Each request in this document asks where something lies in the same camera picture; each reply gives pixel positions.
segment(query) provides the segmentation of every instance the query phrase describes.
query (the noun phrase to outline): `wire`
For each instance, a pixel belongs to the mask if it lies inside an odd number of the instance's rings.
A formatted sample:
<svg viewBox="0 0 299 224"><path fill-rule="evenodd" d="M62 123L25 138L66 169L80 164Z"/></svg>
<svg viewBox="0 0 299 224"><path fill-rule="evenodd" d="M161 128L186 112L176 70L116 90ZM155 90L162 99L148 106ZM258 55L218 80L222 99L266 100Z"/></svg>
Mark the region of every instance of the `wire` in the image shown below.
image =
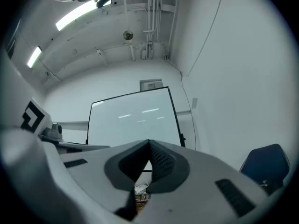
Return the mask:
<svg viewBox="0 0 299 224"><path fill-rule="evenodd" d="M193 67L195 66L195 64L196 64L196 62L197 62L197 60L198 60L198 58L199 58L199 56L200 56L200 54L201 54L201 52L202 52L202 50L203 50L205 44L206 44L207 38L209 37L210 32L211 32L211 30L212 30L212 27L213 27L213 25L214 25L214 22L215 22L215 19L216 19L216 16L217 16L217 13L218 13L218 10L219 10L219 7L220 7L220 3L221 3L221 0L219 0L219 4L218 4L217 10L216 10L215 17L214 17L214 19L213 19L213 22L212 22L212 25L211 25L211 27L210 27L210 30L209 30L209 32L207 33L206 39L205 39L205 41L204 41L204 44L202 45L202 47L201 47L201 49L200 49L200 52L199 52L199 54L198 54L198 56L197 56L197 58L196 58L196 60L195 60L195 62L194 62L194 64L193 64L193 66L191 67L191 70L189 71L189 73L188 73L187 76L190 75L190 73L191 73Z"/></svg>
<svg viewBox="0 0 299 224"><path fill-rule="evenodd" d="M184 86L183 86L183 74L182 72L176 68L173 64L171 64L170 62L166 61L169 65L171 65L173 68L177 69L179 71L179 73L181 74L181 82L182 82L182 88L183 88L183 91L186 95L186 98L187 98L187 101L188 101L188 105L189 105L189 109L190 109L190 114L191 114L191 117L192 117L192 124L193 124L193 130L194 130L194 150L196 151L196 132L195 132L195 125L194 125L194 119L193 119L193 115L192 115L192 110L191 110L191 106L190 106L190 102L189 102L189 99L188 99L188 96L187 96L187 93L184 89Z"/></svg>

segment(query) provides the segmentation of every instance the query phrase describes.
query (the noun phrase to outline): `fluorescent light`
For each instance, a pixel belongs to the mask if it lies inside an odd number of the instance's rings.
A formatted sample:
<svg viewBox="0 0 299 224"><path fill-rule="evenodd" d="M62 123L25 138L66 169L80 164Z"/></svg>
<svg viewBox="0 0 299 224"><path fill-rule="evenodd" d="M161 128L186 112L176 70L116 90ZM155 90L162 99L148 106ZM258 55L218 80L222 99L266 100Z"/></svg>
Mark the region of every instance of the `fluorescent light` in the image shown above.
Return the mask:
<svg viewBox="0 0 299 224"><path fill-rule="evenodd" d="M95 106L97 106L97 105L100 105L100 104L102 104L102 103L104 103L104 102L103 102L103 101L100 101L100 102L97 102L97 103L93 103L92 108L95 107Z"/></svg>
<svg viewBox="0 0 299 224"><path fill-rule="evenodd" d="M27 62L27 65L28 65L30 68L33 66L34 62L36 61L36 59L38 58L38 56L41 54L41 52L42 52L42 50L41 50L39 47L37 47L37 48L35 49L35 51L32 53L32 55L31 55L29 61Z"/></svg>
<svg viewBox="0 0 299 224"><path fill-rule="evenodd" d="M146 110L146 111L142 111L142 113L147 113L147 112L152 112L152 111L156 111L156 110L158 110L159 108L157 108L157 109L153 109L153 110Z"/></svg>
<svg viewBox="0 0 299 224"><path fill-rule="evenodd" d="M79 6L78 8L72 10L70 13L65 15L62 19L59 20L59 22L56 23L56 27L58 31L60 31L62 28L64 28L67 24L71 23L78 17L84 15L85 13L88 13L92 10L95 10L97 8L96 2L94 0L91 0L89 2L84 3L83 5ZM106 2L104 6L111 4L111 0Z"/></svg>
<svg viewBox="0 0 299 224"><path fill-rule="evenodd" d="M126 114L126 115L123 115L123 116L119 116L119 118L124 118L124 117L128 117L128 116L131 116L130 114Z"/></svg>

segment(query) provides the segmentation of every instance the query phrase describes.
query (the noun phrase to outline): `ceiling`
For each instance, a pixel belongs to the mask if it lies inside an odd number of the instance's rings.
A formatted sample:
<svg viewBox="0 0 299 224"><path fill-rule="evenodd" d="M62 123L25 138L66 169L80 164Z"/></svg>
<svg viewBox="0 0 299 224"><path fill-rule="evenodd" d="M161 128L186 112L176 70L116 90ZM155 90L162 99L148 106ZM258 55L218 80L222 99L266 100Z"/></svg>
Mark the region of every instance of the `ceiling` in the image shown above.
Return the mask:
<svg viewBox="0 0 299 224"><path fill-rule="evenodd" d="M146 48L146 12L148 0L127 0L129 28L136 60ZM27 67L27 61L37 46L42 54L30 72L45 90L95 66L112 65L132 60L129 42L123 38L127 20L123 0L112 0L111 5L95 9L71 22L61 31L56 22L79 2L32 0L24 10L16 33L13 63L17 68ZM173 18L175 0L163 0L159 42L153 35L154 57L163 57L163 43L167 44Z"/></svg>

